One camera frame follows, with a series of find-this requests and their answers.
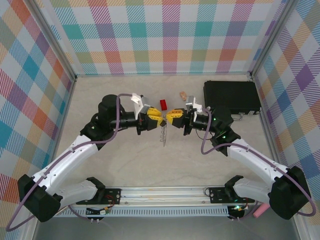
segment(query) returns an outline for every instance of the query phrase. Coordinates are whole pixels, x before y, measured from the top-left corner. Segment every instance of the plaid backdrop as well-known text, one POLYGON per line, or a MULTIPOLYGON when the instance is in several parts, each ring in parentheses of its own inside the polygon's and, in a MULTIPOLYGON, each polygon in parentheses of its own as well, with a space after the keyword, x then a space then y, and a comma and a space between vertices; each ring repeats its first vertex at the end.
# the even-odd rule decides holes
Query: plaid backdrop
POLYGON ((0 240, 17 239, 17 180, 51 159, 71 85, 24 2, 0 0, 0 240))
POLYGON ((308 230, 320 239, 320 0, 300 0, 256 84, 281 161, 307 178, 318 207, 308 230))
POLYGON ((75 71, 97 75, 246 73, 286 0, 37 2, 75 71))

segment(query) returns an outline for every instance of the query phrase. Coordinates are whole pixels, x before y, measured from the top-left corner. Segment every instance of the red block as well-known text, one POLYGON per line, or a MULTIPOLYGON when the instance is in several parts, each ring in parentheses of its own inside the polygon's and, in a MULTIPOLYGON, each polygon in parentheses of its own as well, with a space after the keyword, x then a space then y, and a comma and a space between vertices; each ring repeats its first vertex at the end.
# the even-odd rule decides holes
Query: red block
POLYGON ((166 111, 167 110, 167 103, 166 100, 162 99, 160 100, 161 110, 166 111))

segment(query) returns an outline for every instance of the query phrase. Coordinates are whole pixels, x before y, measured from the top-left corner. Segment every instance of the black case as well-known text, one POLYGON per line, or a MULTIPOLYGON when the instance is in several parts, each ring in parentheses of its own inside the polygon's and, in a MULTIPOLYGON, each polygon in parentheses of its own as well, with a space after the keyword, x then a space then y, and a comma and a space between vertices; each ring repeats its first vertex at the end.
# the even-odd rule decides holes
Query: black case
POLYGON ((227 107, 231 114, 256 115, 261 103, 252 81, 206 81, 203 87, 205 107, 227 107))

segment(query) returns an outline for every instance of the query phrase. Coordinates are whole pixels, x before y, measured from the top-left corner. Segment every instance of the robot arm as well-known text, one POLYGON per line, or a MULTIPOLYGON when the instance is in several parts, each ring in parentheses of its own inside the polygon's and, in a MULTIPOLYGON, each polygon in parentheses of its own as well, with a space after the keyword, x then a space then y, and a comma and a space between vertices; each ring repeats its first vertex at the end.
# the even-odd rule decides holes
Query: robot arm
POLYGON ((205 131, 210 124, 209 132, 214 134, 210 140, 212 145, 216 147, 220 144, 228 144, 228 146, 217 148, 217 151, 246 165, 263 180, 263 182, 256 182, 239 175, 233 177, 225 184, 226 194, 231 201, 241 197, 267 203, 280 217, 287 220, 308 202, 298 187, 276 169, 293 178, 310 196, 303 171, 296 166, 288 168, 272 161, 249 146, 231 129, 233 119, 227 108, 215 108, 211 112, 209 123, 207 115, 198 114, 202 112, 202 106, 196 103, 193 96, 188 97, 186 106, 187 110, 180 108, 168 112, 167 121, 177 128, 184 128, 183 135, 189 135, 192 129, 205 131))
MULTIPOLYGON (((24 203, 24 206, 41 222, 49 220, 60 208, 67 205, 103 197, 105 186, 94 177, 64 188, 60 186, 71 171, 105 145, 105 143, 89 142, 105 141, 113 136, 117 122, 116 99, 116 95, 106 95, 98 105, 98 113, 93 115, 91 121, 80 131, 80 135, 60 156, 32 177, 25 174, 18 180, 19 198, 22 201, 31 187, 40 178, 44 178, 24 203), (75 148, 83 143, 89 144, 75 148)), ((131 100, 134 102, 132 112, 126 112, 120 105, 120 130, 135 127, 137 134, 140 135, 142 131, 150 131, 165 124, 161 112, 151 107, 147 98, 133 93, 131 100)))

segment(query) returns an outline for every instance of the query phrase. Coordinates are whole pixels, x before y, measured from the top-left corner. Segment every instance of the marble surface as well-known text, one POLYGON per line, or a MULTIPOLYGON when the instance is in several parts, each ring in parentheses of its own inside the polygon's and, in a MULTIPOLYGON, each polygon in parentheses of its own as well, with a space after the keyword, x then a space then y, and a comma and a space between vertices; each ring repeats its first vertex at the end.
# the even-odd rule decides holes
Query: marble surface
MULTIPOLYGON (((116 76, 79 78, 66 118, 57 154, 63 152, 98 111, 98 103, 107 94, 137 93, 150 99, 153 107, 160 109, 159 100, 165 99, 168 110, 184 108, 179 92, 194 95, 204 105, 203 85, 207 80, 246 81, 245 75, 213 76, 116 76)), ((121 104, 126 111, 133 111, 129 97, 121 104)), ((232 124, 233 130, 261 153, 270 156, 258 115, 244 116, 232 124)), ((193 130, 183 136, 183 129, 167 127, 166 145, 160 142, 161 129, 143 131, 136 129, 118 133, 97 154, 87 159, 70 173, 66 184, 96 177, 106 186, 206 186, 224 185, 235 175, 259 180, 253 172, 238 161, 219 152, 202 155, 202 141, 193 130)), ((205 147, 211 147, 209 141, 205 147)))

